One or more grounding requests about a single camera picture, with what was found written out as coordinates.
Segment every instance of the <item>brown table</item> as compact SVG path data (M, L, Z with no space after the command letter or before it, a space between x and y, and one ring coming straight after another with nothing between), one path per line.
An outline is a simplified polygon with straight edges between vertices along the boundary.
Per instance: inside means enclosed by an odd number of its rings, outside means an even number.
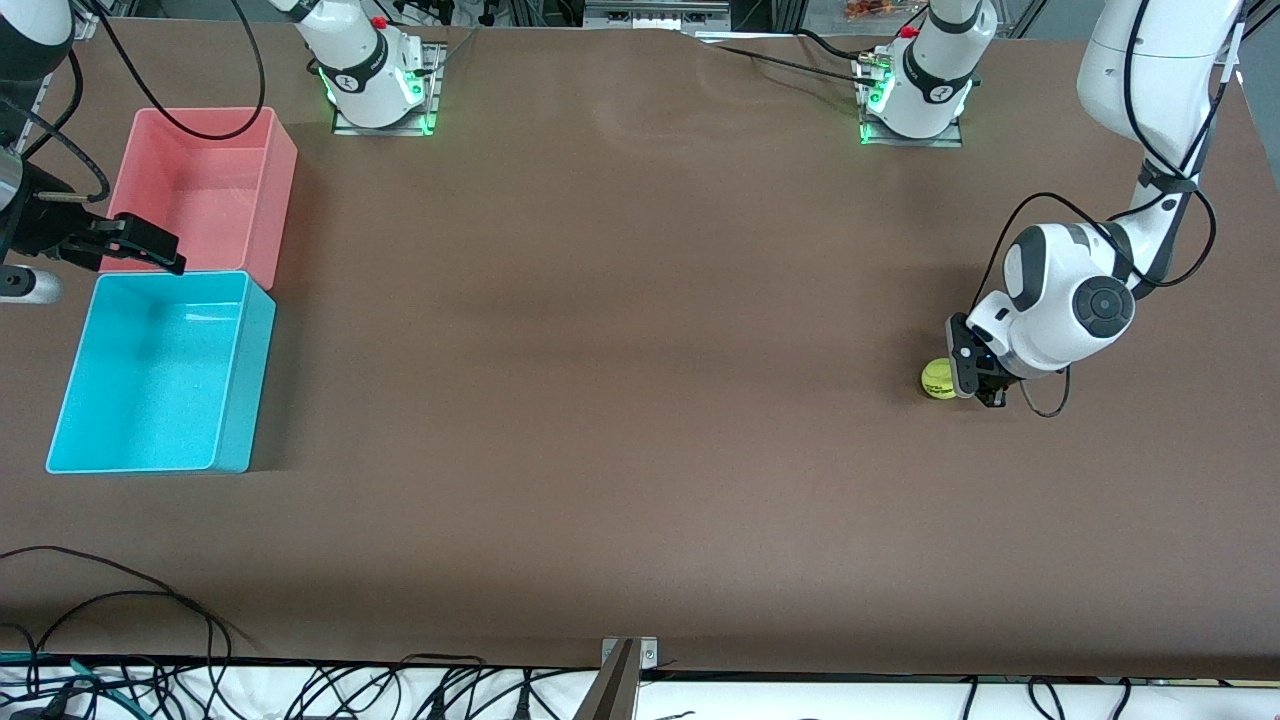
M236 24L119 26L168 104L251 101ZM676 667L1280 675L1280 209L1240 92L1219 249L1044 421L916 379L1021 197L1129 197L1078 44L995 44L965 147L931 151L860 146L838 82L660 31L484 31L436 137L339 138L297 32L257 33L300 164L252 470L44 473L93 282L61 268L60 305L0 311L0 546L159 575L246 655L585 665L646 634ZM114 174L145 100L104 37L81 55L68 132ZM120 587L28 557L0 609ZM120 601L51 648L202 643Z

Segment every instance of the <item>pink plastic container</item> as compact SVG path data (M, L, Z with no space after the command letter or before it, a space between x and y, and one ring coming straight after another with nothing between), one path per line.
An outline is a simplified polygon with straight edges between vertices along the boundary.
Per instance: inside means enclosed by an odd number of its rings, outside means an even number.
M244 124L252 108L169 111L192 129L218 135ZM244 270L270 290L297 159L270 108L243 135L221 141L187 135L156 110L138 110L108 217L133 213L178 236L187 270ZM104 258L101 268L155 269L115 258Z

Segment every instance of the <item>plastic bin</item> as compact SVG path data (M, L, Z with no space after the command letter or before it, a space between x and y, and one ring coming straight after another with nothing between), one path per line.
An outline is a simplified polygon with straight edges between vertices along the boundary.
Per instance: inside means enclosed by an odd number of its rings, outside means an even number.
M252 108L170 113L187 127L216 135L244 124ZM243 135L220 141L187 135L154 109L138 110L108 217L133 213L178 236L187 270L244 270L271 290L297 159L270 108ZM101 270L156 268L105 258Z
M45 469L243 473L274 320L243 272L99 277Z

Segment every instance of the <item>blue bin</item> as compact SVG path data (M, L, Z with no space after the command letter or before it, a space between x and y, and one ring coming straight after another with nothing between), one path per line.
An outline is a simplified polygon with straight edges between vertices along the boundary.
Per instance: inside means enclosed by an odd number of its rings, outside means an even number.
M274 322L239 270L99 277L45 469L243 473Z

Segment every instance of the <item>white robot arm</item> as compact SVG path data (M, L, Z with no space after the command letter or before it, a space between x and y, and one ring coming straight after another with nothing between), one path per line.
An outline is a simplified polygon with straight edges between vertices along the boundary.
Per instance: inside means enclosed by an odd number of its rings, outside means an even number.
M375 27L360 0L269 1L297 26L348 120L381 128L422 104L420 83L411 82L422 67L420 38L385 22Z
M996 20L991 0L929 3L920 33L897 37L881 51L891 56L892 77L867 109L901 136L940 135L964 108Z
M1005 291L947 323L959 396L1002 406L1011 384L1115 342L1135 301L1167 282L1179 224L1199 192L1210 74L1239 9L1240 0L1107 3L1076 90L1096 120L1148 146L1130 210L1107 223L1032 225L1014 240Z

